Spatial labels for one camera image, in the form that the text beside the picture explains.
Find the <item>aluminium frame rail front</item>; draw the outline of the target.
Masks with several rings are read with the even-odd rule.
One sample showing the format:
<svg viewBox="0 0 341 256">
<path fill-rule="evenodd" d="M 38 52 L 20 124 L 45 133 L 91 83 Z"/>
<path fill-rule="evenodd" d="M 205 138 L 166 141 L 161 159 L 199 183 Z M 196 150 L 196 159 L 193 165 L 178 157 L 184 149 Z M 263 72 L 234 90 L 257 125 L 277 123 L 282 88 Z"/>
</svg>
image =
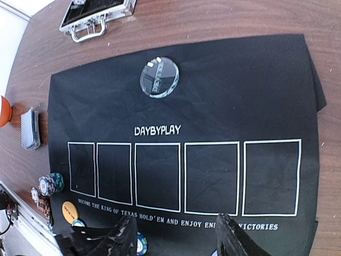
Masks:
<svg viewBox="0 0 341 256">
<path fill-rule="evenodd" d="M 18 203 L 18 218 L 3 235 L 7 255 L 61 255 L 45 218 L 3 183 L 1 188 Z"/>
</svg>

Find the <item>white blue chip flat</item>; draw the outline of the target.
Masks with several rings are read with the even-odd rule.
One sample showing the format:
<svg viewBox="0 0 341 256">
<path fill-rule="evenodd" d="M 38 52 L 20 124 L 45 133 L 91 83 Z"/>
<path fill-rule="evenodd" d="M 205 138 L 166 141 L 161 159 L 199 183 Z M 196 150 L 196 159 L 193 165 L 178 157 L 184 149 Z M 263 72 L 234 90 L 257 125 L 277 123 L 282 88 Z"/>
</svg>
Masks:
<svg viewBox="0 0 341 256">
<path fill-rule="evenodd" d="M 31 197 L 32 197 L 33 201 L 36 204 L 38 204 L 38 202 L 39 202 L 39 191 L 38 191 L 38 189 L 35 187 L 32 187 L 30 192 L 31 192 Z"/>
</svg>

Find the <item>black poker table mat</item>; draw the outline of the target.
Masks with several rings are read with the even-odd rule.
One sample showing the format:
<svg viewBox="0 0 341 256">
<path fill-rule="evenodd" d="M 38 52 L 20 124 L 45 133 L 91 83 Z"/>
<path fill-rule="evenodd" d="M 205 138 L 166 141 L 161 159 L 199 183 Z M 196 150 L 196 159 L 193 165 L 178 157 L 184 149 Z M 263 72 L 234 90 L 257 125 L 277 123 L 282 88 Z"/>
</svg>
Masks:
<svg viewBox="0 0 341 256">
<path fill-rule="evenodd" d="M 180 71 L 162 99 L 140 87 L 156 57 Z M 48 150 L 65 187 L 51 197 L 53 231 L 70 235 L 70 201 L 88 227 L 135 217 L 147 255 L 211 255 L 227 213 L 269 254 L 309 255 L 325 105 L 300 34 L 174 45 L 54 74 Z"/>
</svg>

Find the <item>orange big blind button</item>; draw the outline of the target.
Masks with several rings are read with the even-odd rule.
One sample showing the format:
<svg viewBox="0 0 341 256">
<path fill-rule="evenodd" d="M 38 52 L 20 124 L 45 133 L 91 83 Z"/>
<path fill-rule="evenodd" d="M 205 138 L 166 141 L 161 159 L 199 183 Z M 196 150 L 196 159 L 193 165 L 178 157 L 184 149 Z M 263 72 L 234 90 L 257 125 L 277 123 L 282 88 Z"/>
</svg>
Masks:
<svg viewBox="0 0 341 256">
<path fill-rule="evenodd" d="M 66 222 L 69 224 L 72 224 L 79 217 L 77 208 L 70 201 L 65 201 L 62 204 L 62 214 Z"/>
</svg>

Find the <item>blue green fifty chip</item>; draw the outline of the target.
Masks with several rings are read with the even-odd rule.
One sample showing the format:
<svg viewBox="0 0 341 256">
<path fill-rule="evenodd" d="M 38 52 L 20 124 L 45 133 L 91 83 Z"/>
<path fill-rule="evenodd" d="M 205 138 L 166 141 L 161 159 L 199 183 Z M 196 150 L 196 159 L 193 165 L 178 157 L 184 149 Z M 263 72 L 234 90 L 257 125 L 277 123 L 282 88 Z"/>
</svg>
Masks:
<svg viewBox="0 0 341 256">
<path fill-rule="evenodd" d="M 81 219 L 76 219 L 71 224 L 73 227 L 86 227 L 85 223 Z"/>
</svg>

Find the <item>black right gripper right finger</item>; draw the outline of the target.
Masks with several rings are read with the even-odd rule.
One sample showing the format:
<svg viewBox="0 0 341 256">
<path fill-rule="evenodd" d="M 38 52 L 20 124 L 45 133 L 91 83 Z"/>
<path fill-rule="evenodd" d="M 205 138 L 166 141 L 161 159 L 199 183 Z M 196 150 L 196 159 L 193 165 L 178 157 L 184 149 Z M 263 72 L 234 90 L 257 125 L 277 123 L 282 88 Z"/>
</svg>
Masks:
<svg viewBox="0 0 341 256">
<path fill-rule="evenodd" d="M 227 213 L 217 216 L 215 230 L 217 255 L 270 256 Z"/>
</svg>

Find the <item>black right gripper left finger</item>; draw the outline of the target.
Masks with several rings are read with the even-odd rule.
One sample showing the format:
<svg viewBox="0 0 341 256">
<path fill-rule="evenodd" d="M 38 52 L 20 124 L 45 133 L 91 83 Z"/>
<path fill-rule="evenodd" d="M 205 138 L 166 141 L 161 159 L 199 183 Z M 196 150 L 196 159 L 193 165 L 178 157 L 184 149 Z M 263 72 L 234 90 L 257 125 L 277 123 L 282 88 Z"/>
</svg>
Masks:
<svg viewBox="0 0 341 256">
<path fill-rule="evenodd" d="M 136 218 L 125 215 L 109 231 L 104 239 L 87 255 L 126 256 L 136 255 L 137 224 Z"/>
</svg>

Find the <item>aluminium poker case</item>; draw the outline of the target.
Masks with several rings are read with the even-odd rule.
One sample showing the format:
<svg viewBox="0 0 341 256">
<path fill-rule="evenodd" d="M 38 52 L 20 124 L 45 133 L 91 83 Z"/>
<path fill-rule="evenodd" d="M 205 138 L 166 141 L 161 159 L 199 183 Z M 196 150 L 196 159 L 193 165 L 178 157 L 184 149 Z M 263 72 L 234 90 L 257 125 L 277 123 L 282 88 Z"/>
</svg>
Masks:
<svg viewBox="0 0 341 256">
<path fill-rule="evenodd" d="M 132 16 L 136 1 L 70 1 L 59 31 L 69 34 L 75 43 L 103 36 L 107 23 Z"/>
</svg>

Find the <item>white red bowl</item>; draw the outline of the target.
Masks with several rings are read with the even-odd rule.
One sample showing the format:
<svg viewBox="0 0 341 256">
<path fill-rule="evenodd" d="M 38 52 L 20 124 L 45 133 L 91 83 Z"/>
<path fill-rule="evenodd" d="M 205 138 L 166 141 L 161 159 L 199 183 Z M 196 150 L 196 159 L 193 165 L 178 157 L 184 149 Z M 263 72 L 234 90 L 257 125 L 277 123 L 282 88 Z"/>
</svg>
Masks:
<svg viewBox="0 0 341 256">
<path fill-rule="evenodd" d="M 12 107 L 9 101 L 1 96 L 1 119 L 0 127 L 4 127 L 12 118 Z"/>
</svg>

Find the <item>grey playing card deck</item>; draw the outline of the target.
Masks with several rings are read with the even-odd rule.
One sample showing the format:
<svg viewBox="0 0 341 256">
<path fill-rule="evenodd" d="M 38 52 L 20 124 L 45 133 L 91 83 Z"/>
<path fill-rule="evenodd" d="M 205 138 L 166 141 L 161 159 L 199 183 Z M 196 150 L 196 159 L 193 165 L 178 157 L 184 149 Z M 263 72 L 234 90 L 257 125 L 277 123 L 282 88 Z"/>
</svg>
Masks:
<svg viewBox="0 0 341 256">
<path fill-rule="evenodd" d="M 31 107 L 21 115 L 21 146 L 26 150 L 35 150 L 40 146 L 38 112 Z"/>
</svg>

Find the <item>fallen black orange chip row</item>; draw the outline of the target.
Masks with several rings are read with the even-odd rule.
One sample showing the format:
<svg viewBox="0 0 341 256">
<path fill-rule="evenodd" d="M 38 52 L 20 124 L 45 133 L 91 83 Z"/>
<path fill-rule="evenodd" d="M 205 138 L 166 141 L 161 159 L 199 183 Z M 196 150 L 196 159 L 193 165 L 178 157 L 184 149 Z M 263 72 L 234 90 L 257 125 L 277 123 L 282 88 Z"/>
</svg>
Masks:
<svg viewBox="0 0 341 256">
<path fill-rule="evenodd" d="M 37 201 L 37 208 L 44 214 L 49 229 L 52 229 L 53 216 L 50 199 L 44 196 L 39 196 Z"/>
</svg>

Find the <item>small chip stack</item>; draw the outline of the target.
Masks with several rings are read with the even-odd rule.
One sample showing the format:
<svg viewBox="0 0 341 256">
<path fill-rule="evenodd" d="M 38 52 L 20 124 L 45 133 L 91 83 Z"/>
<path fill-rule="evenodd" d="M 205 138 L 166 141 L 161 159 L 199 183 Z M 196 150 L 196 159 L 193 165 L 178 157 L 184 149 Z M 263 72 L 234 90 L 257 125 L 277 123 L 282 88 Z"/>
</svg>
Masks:
<svg viewBox="0 0 341 256">
<path fill-rule="evenodd" d="M 51 196 L 64 189 L 64 179 L 60 173 L 50 173 L 38 179 L 38 188 L 43 196 Z"/>
</svg>

